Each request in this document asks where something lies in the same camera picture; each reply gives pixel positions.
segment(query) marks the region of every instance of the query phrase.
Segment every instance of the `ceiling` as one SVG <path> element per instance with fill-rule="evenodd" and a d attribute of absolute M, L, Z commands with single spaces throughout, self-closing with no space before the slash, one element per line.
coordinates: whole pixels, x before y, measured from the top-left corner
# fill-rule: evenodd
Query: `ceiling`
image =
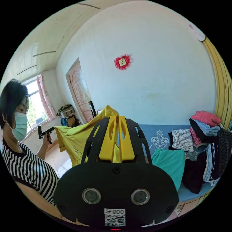
<path fill-rule="evenodd" d="M 47 18 L 24 39 L 14 53 L 0 89 L 12 78 L 23 81 L 55 68 L 66 45 L 84 22 L 107 7 L 128 1 L 132 0 L 82 1 Z"/>

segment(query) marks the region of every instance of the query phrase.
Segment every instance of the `screw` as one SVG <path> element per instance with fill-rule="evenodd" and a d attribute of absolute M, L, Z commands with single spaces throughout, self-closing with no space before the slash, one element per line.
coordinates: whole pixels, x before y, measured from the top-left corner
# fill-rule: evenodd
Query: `screw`
<path fill-rule="evenodd" d="M 115 174 L 120 173 L 120 171 L 121 171 L 120 167 L 114 167 L 113 168 L 113 173 L 115 173 Z"/>
<path fill-rule="evenodd" d="M 173 206 L 169 206 L 167 209 L 166 209 L 166 213 L 170 213 L 174 210 L 174 207 Z"/>
<path fill-rule="evenodd" d="M 59 204 L 59 208 L 61 211 L 65 211 L 65 207 L 62 204 Z"/>

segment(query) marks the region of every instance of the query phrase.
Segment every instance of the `door frame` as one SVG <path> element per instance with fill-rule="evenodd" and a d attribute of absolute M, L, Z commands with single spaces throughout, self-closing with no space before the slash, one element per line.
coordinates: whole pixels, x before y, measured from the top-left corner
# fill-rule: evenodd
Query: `door frame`
<path fill-rule="evenodd" d="M 81 121 L 82 124 L 86 124 L 87 121 L 85 120 L 85 117 L 84 117 L 84 115 L 82 114 L 81 108 L 80 108 L 80 106 L 79 106 L 79 103 L 78 103 L 78 101 L 77 101 L 76 95 L 75 95 L 75 93 L 74 93 L 74 91 L 73 91 L 72 84 L 71 84 L 70 79 L 69 79 L 69 74 L 71 73 L 72 69 L 73 69 L 78 63 L 80 63 L 79 58 L 77 58 L 77 59 L 75 60 L 75 62 L 72 64 L 72 66 L 70 67 L 70 69 L 68 70 L 68 72 L 66 73 L 65 76 L 66 76 L 66 80 L 67 80 L 67 83 L 68 83 L 68 87 L 69 87 L 70 93 L 71 93 L 71 95 L 72 95 L 72 99 L 73 99 L 74 104 L 75 104 L 75 106 L 76 106 L 76 108 L 77 108 L 78 117 L 79 117 L 79 119 L 80 119 L 80 121 Z"/>

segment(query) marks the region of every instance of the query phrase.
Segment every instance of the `black hair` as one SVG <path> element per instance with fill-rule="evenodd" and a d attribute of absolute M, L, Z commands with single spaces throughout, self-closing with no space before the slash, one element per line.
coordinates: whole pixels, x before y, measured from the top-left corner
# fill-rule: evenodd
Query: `black hair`
<path fill-rule="evenodd" d="M 28 110 L 28 91 L 27 87 L 16 79 L 10 80 L 4 87 L 0 97 L 0 125 L 3 130 L 5 120 L 12 127 L 12 113 L 15 112 L 17 106 L 26 97 L 26 113 Z"/>

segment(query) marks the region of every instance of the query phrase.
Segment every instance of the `pink curtain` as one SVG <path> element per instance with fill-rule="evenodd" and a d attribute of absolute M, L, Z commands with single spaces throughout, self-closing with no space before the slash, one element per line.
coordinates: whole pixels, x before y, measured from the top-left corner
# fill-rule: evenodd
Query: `pink curtain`
<path fill-rule="evenodd" d="M 40 95 L 42 104 L 44 106 L 45 112 L 48 116 L 49 121 L 52 121 L 55 118 L 56 113 L 49 99 L 49 95 L 48 95 L 47 88 L 45 86 L 43 75 L 40 75 L 37 77 L 37 83 L 39 87 L 39 95 Z"/>

